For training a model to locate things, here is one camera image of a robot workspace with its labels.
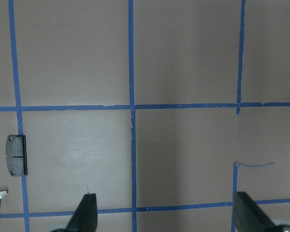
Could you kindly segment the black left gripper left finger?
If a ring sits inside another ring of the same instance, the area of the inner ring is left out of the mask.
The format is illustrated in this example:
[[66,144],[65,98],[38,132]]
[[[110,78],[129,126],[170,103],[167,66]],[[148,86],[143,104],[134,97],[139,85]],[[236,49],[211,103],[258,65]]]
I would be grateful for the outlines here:
[[95,232],[97,225],[96,194],[85,194],[65,230],[68,232]]

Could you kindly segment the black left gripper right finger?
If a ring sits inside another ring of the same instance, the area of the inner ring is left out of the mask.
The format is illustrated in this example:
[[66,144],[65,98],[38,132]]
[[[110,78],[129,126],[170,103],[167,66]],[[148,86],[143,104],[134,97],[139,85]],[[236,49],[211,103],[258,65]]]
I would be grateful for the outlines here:
[[243,191],[233,198],[233,220],[238,232],[265,232],[272,228],[272,221]]

